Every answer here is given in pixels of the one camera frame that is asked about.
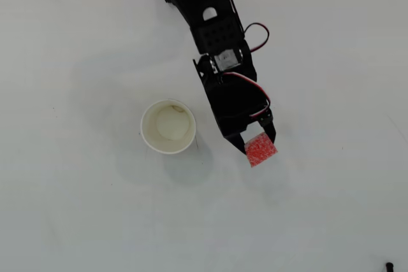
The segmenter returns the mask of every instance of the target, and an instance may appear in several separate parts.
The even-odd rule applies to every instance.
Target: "red object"
[[[265,132],[248,141],[245,144],[245,151],[252,168],[278,153]]]

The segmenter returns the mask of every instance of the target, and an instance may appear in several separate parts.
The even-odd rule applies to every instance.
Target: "hole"
[[[213,19],[214,17],[217,17],[217,11],[214,8],[207,8],[203,12],[203,19],[204,21]]]

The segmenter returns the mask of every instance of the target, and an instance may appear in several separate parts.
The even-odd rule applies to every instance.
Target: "paper cup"
[[[196,137],[196,120],[191,110],[177,100],[154,103],[143,114],[140,131],[146,144],[163,154],[177,154]]]

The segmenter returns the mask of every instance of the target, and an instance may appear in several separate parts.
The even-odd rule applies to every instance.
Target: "black object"
[[[390,262],[385,264],[385,268],[387,269],[387,272],[394,272],[394,265]]]
[[[222,135],[245,154],[241,132],[258,121],[275,142],[276,131],[265,94],[234,71],[256,82],[252,55],[233,0],[165,0],[174,4],[190,26],[201,59],[194,61]],[[213,12],[205,18],[205,12]]]

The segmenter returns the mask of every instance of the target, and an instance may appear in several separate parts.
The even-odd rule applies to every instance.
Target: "cup rim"
[[[191,138],[191,141],[188,143],[188,145],[186,145],[183,149],[180,149],[179,151],[165,152],[165,151],[159,150],[159,149],[153,147],[153,146],[146,140],[146,137],[145,137],[145,135],[144,135],[144,133],[143,133],[143,120],[144,120],[144,118],[145,118],[145,116],[146,116],[146,114],[147,114],[147,111],[149,111],[149,110],[150,110],[153,106],[155,106],[156,104],[159,104],[159,103],[162,103],[162,102],[165,102],[165,101],[174,101],[174,102],[180,103],[180,104],[185,108],[185,110],[188,112],[188,114],[190,115],[190,117],[193,119],[193,122],[194,122],[194,135],[193,135],[193,137]],[[145,112],[143,113],[143,116],[142,116],[142,120],[140,121],[140,134],[142,135],[142,138],[143,138],[145,144],[148,145],[149,147],[151,147],[151,149],[153,149],[153,150],[155,150],[155,151],[157,151],[157,152],[159,152],[159,153],[166,154],[166,155],[178,154],[178,153],[181,153],[181,152],[183,152],[184,150],[186,150],[186,149],[187,149],[188,147],[190,147],[191,144],[193,143],[193,141],[194,141],[194,139],[195,139],[195,137],[196,137],[196,133],[197,133],[197,123],[196,123],[196,118],[194,117],[194,114],[193,114],[192,111],[188,108],[187,105],[185,105],[183,102],[181,102],[181,101],[179,101],[179,100],[176,100],[176,99],[163,99],[163,100],[160,100],[160,101],[156,101],[155,103],[153,103],[152,105],[150,105],[150,106],[145,110]]]

